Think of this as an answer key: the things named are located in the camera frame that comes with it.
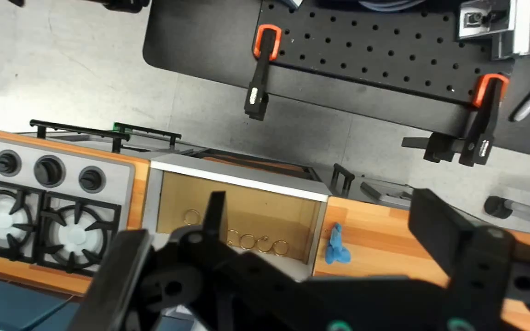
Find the orange clamp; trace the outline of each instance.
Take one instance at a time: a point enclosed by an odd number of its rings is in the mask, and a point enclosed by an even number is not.
[[[476,89],[474,100],[472,100],[472,107],[474,109],[483,109],[485,106],[485,98],[487,98],[487,91],[492,80],[500,80],[503,83],[503,91],[501,91],[501,100],[505,98],[511,80],[503,74],[487,74],[479,80],[479,85]]]
[[[273,30],[273,32],[277,34],[277,41],[275,41],[273,52],[271,52],[271,56],[270,56],[270,61],[277,61],[279,56],[281,56],[284,32],[282,32],[281,26],[275,26],[275,25],[262,25],[262,26],[259,28],[259,36],[257,36],[257,41],[255,41],[255,47],[253,47],[253,56],[255,56],[255,58],[262,58],[264,34],[266,34],[268,30]]]

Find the black grate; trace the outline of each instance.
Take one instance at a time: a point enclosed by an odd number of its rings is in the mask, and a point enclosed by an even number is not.
[[[34,264],[45,192],[0,183],[0,258]]]
[[[490,45],[457,41],[455,10],[382,15],[316,3],[293,12],[264,0],[259,25],[286,32],[277,65],[455,104],[472,102],[483,74],[512,71],[490,61]]]
[[[47,194],[38,240],[38,264],[78,275],[97,275],[119,232],[121,207]]]

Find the black knob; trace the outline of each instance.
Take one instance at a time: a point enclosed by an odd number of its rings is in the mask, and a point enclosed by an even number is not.
[[[98,168],[87,168],[80,175],[80,185],[86,192],[97,194],[106,186],[104,172]]]
[[[0,153],[0,175],[12,177],[21,172],[21,159],[16,153]]]
[[[509,220],[512,216],[512,210],[507,207],[507,199],[490,196],[487,199],[485,210],[489,216]]]
[[[38,181],[47,186],[47,188],[54,188],[60,186],[65,179],[65,170],[60,159],[56,157],[43,157],[41,161],[38,161],[34,175],[38,177]]]

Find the screw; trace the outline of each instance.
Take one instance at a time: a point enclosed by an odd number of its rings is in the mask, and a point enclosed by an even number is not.
[[[476,328],[465,319],[450,319],[448,331],[476,331]]]
[[[205,236],[196,232],[196,234],[190,234],[189,242],[198,245],[205,242]]]
[[[465,17],[465,28],[481,28],[485,23],[483,14],[466,14]]]

